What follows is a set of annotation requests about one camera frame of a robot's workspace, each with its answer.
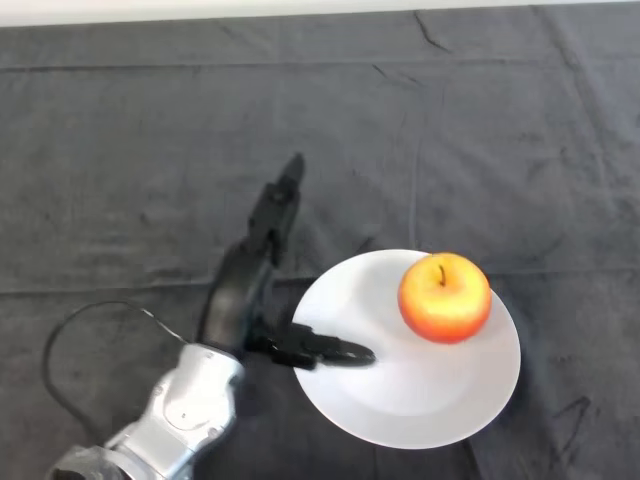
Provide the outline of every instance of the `table surface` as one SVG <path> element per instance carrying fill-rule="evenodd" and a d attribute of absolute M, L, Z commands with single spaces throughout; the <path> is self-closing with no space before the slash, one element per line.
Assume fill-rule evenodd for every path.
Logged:
<path fill-rule="evenodd" d="M 519 385 L 468 442 L 407 452 L 342 432 L 251 357 L 199 478 L 636 478 L 638 24 L 620 4 L 0 30 L 0 477 L 42 478 L 84 441 L 38 379 L 54 323 L 127 297 L 192 332 L 300 151 L 273 318 L 358 252 L 456 251 L 512 313 Z M 90 318 L 53 371 L 113 433 L 178 347 L 115 307 Z"/>

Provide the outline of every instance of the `red apple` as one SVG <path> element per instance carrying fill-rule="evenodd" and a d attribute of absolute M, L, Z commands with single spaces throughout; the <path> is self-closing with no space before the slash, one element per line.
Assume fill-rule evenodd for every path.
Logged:
<path fill-rule="evenodd" d="M 455 253 L 437 253 L 407 270 L 398 289 L 406 324 L 439 343 L 458 343 L 476 334 L 491 311 L 491 288 L 484 273 Z"/>

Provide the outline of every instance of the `black cable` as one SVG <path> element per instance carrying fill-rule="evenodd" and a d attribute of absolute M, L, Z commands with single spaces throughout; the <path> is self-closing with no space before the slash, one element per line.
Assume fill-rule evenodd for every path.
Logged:
<path fill-rule="evenodd" d="M 51 395 L 51 397 L 58 403 L 58 405 L 60 405 L 78 421 L 89 440 L 96 445 L 102 445 L 105 441 L 103 436 L 100 434 L 100 429 L 91 420 L 91 418 L 89 418 L 89 416 L 84 414 L 78 407 L 76 407 L 68 398 L 64 396 L 64 394 L 58 389 L 58 387 L 53 384 L 53 382 L 51 381 L 51 368 L 49 362 L 51 360 L 51 351 L 53 349 L 53 346 L 64 328 L 69 325 L 74 319 L 78 318 L 78 315 L 80 315 L 81 313 L 84 313 L 87 310 L 91 310 L 93 308 L 102 307 L 104 305 L 124 305 L 132 310 L 140 311 L 148 317 L 152 318 L 156 322 L 156 324 L 165 332 L 169 333 L 179 341 L 187 343 L 184 338 L 171 330 L 164 322 L 156 318 L 156 316 L 149 310 L 127 300 L 105 300 L 101 302 L 89 303 L 72 312 L 53 328 L 53 330 L 47 337 L 47 341 L 45 342 L 44 348 L 42 350 L 42 362 L 40 364 L 40 375 L 42 377 L 42 383 L 47 389 L 47 392 L 49 392 L 49 395 Z"/>

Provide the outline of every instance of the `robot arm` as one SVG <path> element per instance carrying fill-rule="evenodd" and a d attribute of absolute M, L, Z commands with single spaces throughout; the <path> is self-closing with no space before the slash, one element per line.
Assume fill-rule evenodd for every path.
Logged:
<path fill-rule="evenodd" d="M 209 291 L 196 342 L 154 387 L 142 417 L 104 448 L 74 448 L 54 467 L 53 480 L 190 480 L 197 457 L 235 419 L 234 385 L 245 348 L 277 363 L 312 369 L 318 361 L 348 366 L 375 360 L 369 349 L 292 325 L 272 331 L 254 325 L 262 297 L 280 265 L 300 203 L 300 155 L 268 184 L 249 219 L 247 236 L 225 255 Z"/>

